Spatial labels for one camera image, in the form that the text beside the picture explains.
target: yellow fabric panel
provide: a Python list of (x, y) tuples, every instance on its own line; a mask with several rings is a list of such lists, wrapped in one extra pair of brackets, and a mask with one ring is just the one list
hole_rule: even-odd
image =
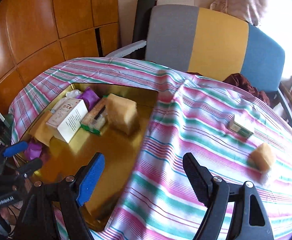
[(200, 8), (188, 71), (219, 81), (240, 73), (247, 41), (248, 23)]

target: multicolored chair backrest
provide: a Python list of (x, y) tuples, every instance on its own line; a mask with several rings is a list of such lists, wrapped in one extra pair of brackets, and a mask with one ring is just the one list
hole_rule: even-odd
[(188, 5), (152, 9), (145, 60), (223, 81), (243, 74), (258, 90), (278, 89), (284, 50), (233, 16)]

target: white armrest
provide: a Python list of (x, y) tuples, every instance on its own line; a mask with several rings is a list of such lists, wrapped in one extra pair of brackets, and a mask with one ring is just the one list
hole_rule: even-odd
[(136, 41), (136, 42), (129, 44), (125, 47), (122, 47), (120, 49), (116, 49), (115, 51), (108, 54), (106, 57), (124, 57), (124, 56), (127, 56), (127, 55), (131, 54), (132, 52), (134, 52), (135, 50), (145, 47), (146, 43), (147, 42), (144, 40)]

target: screw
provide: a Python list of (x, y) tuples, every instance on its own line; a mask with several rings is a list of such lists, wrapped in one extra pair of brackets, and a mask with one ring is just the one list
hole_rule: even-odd
[(251, 181), (247, 181), (245, 184), (247, 187), (254, 187), (254, 184)]
[(74, 176), (67, 176), (67, 177), (66, 177), (66, 181), (67, 181), (67, 182), (72, 182), (72, 181), (74, 181), (74, 179), (75, 179)]
[(35, 187), (40, 187), (41, 185), (42, 185), (42, 182), (40, 180), (38, 180), (34, 183)]
[(221, 178), (220, 176), (215, 176), (215, 177), (213, 177), (213, 180), (214, 180), (215, 182), (222, 182), (222, 178)]

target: dark red cloth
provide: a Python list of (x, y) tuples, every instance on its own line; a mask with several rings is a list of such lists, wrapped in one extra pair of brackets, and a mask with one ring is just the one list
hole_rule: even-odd
[(242, 74), (231, 74), (223, 82), (247, 91), (270, 106), (270, 101), (266, 93), (264, 91), (259, 92), (257, 88), (253, 87), (247, 78), (245, 78)]

